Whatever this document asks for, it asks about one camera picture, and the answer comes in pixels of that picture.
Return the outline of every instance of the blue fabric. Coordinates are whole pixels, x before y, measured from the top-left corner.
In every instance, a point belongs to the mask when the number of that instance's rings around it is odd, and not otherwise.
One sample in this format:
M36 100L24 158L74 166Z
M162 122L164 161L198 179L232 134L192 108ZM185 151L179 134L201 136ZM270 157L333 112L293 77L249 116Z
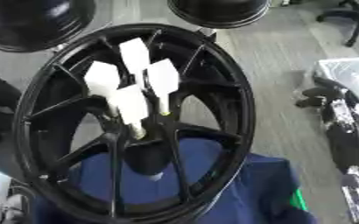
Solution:
M206 139L185 139L179 151L190 183L206 173L222 152L222 147ZM83 162L80 187L93 197L108 200L110 196L109 156L100 154ZM159 181L133 172L124 163L121 194L125 203L138 204L169 198L178 193L176 172L168 165ZM213 208L196 222L200 224L311 224L316 223L311 214L289 205L292 194L299 187L289 162L283 158L262 157L249 154L238 176L223 191ZM36 224L52 223L46 212L36 209ZM56 224L69 224L59 216Z

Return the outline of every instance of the wheel spoke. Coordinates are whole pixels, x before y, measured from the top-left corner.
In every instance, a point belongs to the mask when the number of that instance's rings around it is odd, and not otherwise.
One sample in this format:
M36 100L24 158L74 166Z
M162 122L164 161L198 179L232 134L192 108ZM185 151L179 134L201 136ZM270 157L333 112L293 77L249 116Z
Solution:
M187 77L189 72L196 65L196 62L198 61L198 58L201 55L201 53L204 51L204 49L205 49L205 46L201 45L197 48L196 51L194 51L194 53L190 57L189 61L181 68L181 72L180 72L181 77Z
M110 42L106 39L106 38L101 38L101 41L104 45L106 45L114 54L120 54L120 49L118 48L118 46L114 46L112 44L110 44Z
M77 82L81 86L81 89L83 90L83 93L86 94L88 92L87 84L86 84L86 82L84 82L84 80L81 77L78 77L76 74L69 71L67 68L62 66L60 63L54 64L54 67L59 69L60 71L62 71L64 74L68 75L75 82Z
M192 198L192 195L190 193L190 186L187 182L187 174L185 173L185 168L180 158L177 133L174 129L165 129L164 133L172 153L172 163L174 165L174 170L177 172L178 176L179 196L182 198L183 202L187 203Z
M52 105L51 107L44 108L39 112L36 112L35 114L28 116L27 120L33 121L38 118L48 117L54 113L59 113L64 109L69 109L71 107L80 107L83 104L87 104L87 102L91 99L92 98L89 97L82 97L81 95L76 95L75 97L59 102L55 105Z
M156 30L147 40L147 47L149 50L151 50L152 43L155 41L155 39L162 34L162 30Z
M106 133L104 134L105 142L109 148L110 154L110 176L111 176L111 201L109 216L110 219L116 220L118 212L123 211L123 203L121 199L121 170L123 164L123 149L126 144L126 137L123 133L114 134Z
M89 143L83 145L79 149L67 154L60 158L53 165L49 166L44 172L40 173L40 177L43 175L50 175L52 172L62 172L69 169L72 165L75 165L87 158L90 158L100 152L103 152L106 148L102 136L95 138Z
M229 134L218 129L210 129L195 124L178 122L177 129L179 137L199 137L217 141L223 145L224 148L232 148L237 146L242 138L238 135Z

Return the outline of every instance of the white foam cap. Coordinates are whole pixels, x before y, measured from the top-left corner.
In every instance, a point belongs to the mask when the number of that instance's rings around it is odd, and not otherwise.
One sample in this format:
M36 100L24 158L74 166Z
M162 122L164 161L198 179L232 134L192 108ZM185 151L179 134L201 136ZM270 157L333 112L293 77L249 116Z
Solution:
M137 84L144 89L143 70L150 64L150 52L141 38L123 42L120 46L123 63L131 74L135 75Z
M94 61L84 76L90 95L108 97L110 92L118 89L120 76L115 65Z
M137 85L118 89L109 96L108 103L118 108L125 124L140 123L148 117L147 100Z

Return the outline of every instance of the black wheel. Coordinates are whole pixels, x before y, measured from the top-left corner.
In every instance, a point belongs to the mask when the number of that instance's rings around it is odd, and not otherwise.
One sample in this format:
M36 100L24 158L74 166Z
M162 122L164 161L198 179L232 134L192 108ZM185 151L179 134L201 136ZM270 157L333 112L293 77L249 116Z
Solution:
M88 96L82 79L94 60L116 64L121 86L133 82L120 58L118 44L140 37L152 61L169 58L180 70L179 91L171 95L169 116L156 111L144 121L148 136L133 140L128 127L111 117L103 98ZM219 121L220 130L180 121L181 103L194 95ZM103 134L79 150L70 144L84 115L96 117ZM101 30L57 53L32 80L14 122L18 160L32 187L62 210L97 223L168 223L203 214L243 165L255 129L255 105L241 68L218 45L197 33L162 24L128 24ZM225 149L204 176L189 184L179 157L179 141L201 137ZM179 191L163 201L123 202L121 167L130 149L164 145L177 172ZM110 201L89 197L67 179L70 167L99 153L111 157Z

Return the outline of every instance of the gray carpet floor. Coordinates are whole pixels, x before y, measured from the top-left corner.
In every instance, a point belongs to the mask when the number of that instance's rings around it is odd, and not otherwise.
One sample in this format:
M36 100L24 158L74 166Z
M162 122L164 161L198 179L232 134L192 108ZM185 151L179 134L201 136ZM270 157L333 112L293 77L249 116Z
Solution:
M95 20L83 34L108 23L157 22L197 29L174 16L165 0L97 2ZM353 48L342 45L352 31L352 22L315 22L316 15L334 6L335 1L320 0L274 8L255 24L219 31L218 44L242 67L256 97L257 131L252 151L290 159L299 174L309 210L319 223L346 224L349 221L340 191L340 174L332 163L317 115L293 106L293 91L316 60L359 56L359 40ZM50 57L50 52L0 52L0 77L23 90ZM185 120L216 125L197 100L189 99L187 106ZM93 119L86 119L86 124L94 126ZM88 133L98 131L96 126L90 128L78 131L76 139L82 141Z

